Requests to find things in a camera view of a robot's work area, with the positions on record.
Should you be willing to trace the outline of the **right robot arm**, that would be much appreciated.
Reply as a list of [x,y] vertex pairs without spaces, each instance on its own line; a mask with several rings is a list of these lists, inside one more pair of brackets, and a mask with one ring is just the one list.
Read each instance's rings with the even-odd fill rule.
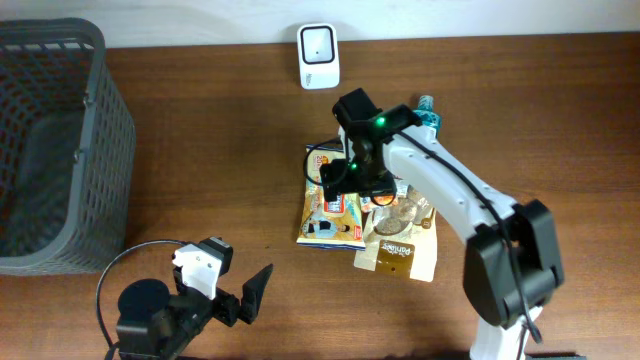
[[396,178],[414,187],[465,246],[463,289],[479,316],[470,358],[525,358],[527,340],[542,341],[536,318],[565,281],[551,211],[481,180],[405,104],[383,110],[358,88],[332,114],[344,156],[320,168],[325,200],[393,195]]

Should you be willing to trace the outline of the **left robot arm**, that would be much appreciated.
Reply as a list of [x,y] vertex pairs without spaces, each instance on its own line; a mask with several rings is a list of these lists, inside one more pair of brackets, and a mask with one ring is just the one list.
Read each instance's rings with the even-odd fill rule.
[[107,341],[107,359],[177,359],[211,320],[227,327],[256,320],[273,265],[247,280],[238,298],[218,287],[231,265],[231,245],[217,237],[174,243],[176,292],[158,279],[127,286],[118,298],[117,340]]

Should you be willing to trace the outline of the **yellow snack bag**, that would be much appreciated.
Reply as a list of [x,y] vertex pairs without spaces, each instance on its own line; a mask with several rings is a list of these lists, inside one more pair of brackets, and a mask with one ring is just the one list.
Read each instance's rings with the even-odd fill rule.
[[320,249],[364,250],[359,196],[341,194],[335,201],[326,202],[323,188],[307,180],[296,243]]

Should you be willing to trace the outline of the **teal mouthwash bottle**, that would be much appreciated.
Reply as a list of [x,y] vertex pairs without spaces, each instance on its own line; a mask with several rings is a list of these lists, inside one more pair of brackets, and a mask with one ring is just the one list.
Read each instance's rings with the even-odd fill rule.
[[432,137],[437,139],[442,126],[442,119],[434,111],[434,98],[430,95],[421,96],[413,112],[421,119],[425,126],[430,128],[433,133]]

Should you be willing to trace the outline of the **beige cookie pouch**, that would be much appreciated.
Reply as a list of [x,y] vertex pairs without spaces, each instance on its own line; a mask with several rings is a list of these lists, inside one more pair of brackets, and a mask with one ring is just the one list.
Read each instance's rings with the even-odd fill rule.
[[413,186],[396,182],[399,203],[366,214],[358,269],[423,282],[434,278],[437,263],[436,210]]

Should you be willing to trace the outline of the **orange snack packet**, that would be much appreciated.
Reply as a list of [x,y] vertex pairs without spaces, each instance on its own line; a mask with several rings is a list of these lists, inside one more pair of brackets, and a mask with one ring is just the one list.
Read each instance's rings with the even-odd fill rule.
[[398,203],[399,203],[399,200],[395,195],[384,195],[384,196],[360,198],[360,207],[363,213],[370,213],[375,209],[378,209],[381,207],[395,206]]

